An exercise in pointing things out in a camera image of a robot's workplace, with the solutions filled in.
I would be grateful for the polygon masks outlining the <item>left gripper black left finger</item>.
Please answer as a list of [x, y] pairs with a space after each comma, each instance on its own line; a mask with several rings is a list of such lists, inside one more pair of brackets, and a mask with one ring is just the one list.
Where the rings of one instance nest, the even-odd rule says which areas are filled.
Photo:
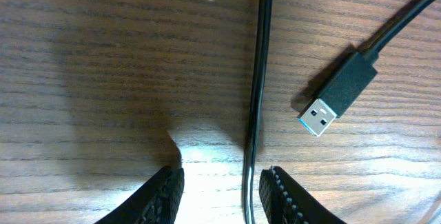
[[96, 224], [174, 224], [183, 195], [182, 168], [162, 167]]

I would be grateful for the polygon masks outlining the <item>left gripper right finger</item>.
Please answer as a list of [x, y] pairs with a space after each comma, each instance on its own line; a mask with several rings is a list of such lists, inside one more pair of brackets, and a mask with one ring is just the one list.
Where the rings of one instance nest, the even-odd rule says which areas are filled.
[[279, 166], [261, 172], [259, 197], [269, 224], [345, 224]]

